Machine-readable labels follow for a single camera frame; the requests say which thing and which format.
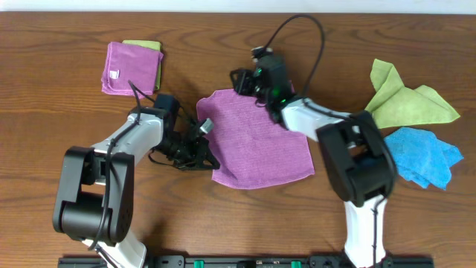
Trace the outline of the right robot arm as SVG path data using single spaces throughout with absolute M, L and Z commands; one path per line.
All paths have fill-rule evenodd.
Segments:
M 344 202 L 344 252 L 355 267 L 376 267 L 386 256 L 382 213 L 396 165 L 372 115 L 332 111 L 298 95 L 282 57 L 268 54 L 255 63 L 255 70 L 231 71 L 234 91 L 255 97 L 274 122 L 318 143 L 332 189 Z

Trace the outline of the purple microfiber cloth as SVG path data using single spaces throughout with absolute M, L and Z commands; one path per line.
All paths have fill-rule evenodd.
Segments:
M 200 120 L 211 119 L 205 138 L 220 168 L 212 180 L 229 188 L 254 190 L 304 179 L 315 173 L 305 135 L 273 123 L 255 99 L 233 89 L 216 90 L 196 104 Z

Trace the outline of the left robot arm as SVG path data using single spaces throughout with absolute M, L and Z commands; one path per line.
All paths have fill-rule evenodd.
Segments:
M 80 241 L 94 257 L 69 257 L 59 267 L 166 267 L 167 259 L 148 253 L 130 229 L 134 208 L 135 167 L 155 151 L 178 170 L 216 170 L 205 135 L 213 122 L 189 120 L 174 130 L 180 103 L 160 95 L 151 107 L 137 105 L 126 122 L 90 147 L 70 147 L 64 155 L 54 206 L 56 232 Z

